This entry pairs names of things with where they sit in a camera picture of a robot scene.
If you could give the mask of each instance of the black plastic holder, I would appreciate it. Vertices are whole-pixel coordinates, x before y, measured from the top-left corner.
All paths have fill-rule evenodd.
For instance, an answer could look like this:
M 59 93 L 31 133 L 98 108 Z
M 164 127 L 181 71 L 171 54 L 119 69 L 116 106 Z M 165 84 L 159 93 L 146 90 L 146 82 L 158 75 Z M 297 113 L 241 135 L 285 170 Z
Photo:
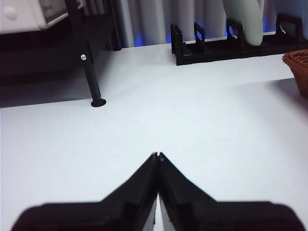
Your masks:
M 282 31 L 282 23 L 290 23 L 295 26 L 294 35 Z M 230 28 L 237 31 L 233 36 Z M 251 46 L 246 42 L 243 25 L 227 19 L 227 39 L 216 41 L 205 41 L 205 30 L 194 23 L 195 43 L 183 42 L 180 28 L 170 25 L 171 48 L 176 56 L 177 65 L 206 63 L 218 60 L 229 60 L 282 54 L 290 51 L 308 49 L 308 40 L 302 34 L 302 19 L 286 14 L 278 14 L 276 20 L 276 33 L 264 35 L 262 44 L 258 47 Z

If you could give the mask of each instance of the black shelf frame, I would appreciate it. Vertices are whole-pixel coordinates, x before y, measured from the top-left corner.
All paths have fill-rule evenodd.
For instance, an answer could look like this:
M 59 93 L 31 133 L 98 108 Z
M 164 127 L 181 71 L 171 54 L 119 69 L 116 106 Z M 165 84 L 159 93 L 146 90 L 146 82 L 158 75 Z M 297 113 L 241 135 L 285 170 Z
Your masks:
M 295 25 L 294 35 L 282 31 L 281 25 L 284 22 Z M 236 37 L 231 34 L 231 27 L 238 32 Z M 183 42 L 182 31 L 176 24 L 171 24 L 170 30 L 171 48 L 176 56 L 177 65 L 266 56 L 308 49 L 308 41 L 302 34 L 302 19 L 282 13 L 277 15 L 275 35 L 263 36 L 262 44 L 258 47 L 246 42 L 243 25 L 232 19 L 227 19 L 227 39 L 224 40 L 205 42 L 205 30 L 197 23 L 194 23 L 195 43 Z
M 114 4 L 104 0 L 105 14 L 85 16 L 77 2 L 65 0 L 68 17 L 46 31 L 0 35 L 1 75 L 82 67 L 93 107 L 106 104 L 94 71 L 94 61 L 108 40 L 114 51 L 121 50 L 114 16 Z

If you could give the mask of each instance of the white machine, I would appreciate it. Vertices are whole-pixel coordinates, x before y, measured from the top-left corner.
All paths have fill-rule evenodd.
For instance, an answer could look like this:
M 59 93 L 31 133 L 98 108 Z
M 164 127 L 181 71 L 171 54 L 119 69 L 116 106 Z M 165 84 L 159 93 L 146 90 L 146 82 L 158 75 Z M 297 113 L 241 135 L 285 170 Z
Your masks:
M 262 14 L 257 0 L 223 0 L 227 18 L 243 25 L 246 42 L 260 46 L 263 40 Z
M 67 16 L 64 0 L 1 0 L 0 34 L 48 29 Z

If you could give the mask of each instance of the rack foot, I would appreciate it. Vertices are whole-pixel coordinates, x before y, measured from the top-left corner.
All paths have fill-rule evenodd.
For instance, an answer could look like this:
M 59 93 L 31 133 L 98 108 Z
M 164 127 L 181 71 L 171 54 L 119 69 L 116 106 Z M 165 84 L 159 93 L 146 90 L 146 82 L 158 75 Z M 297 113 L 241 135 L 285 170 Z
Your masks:
M 107 103 L 106 100 L 99 99 L 98 101 L 93 101 L 93 102 L 91 103 L 91 106 L 92 106 L 92 107 L 101 107 L 101 106 L 104 106 L 106 103 Z

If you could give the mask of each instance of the white appliance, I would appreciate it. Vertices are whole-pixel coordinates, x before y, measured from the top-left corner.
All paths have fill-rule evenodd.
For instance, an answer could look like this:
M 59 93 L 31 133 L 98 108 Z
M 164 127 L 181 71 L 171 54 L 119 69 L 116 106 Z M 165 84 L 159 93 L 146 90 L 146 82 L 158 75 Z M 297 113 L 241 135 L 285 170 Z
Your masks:
M 0 34 L 44 30 L 68 16 L 64 0 L 0 0 Z M 77 0 L 78 8 L 86 0 Z

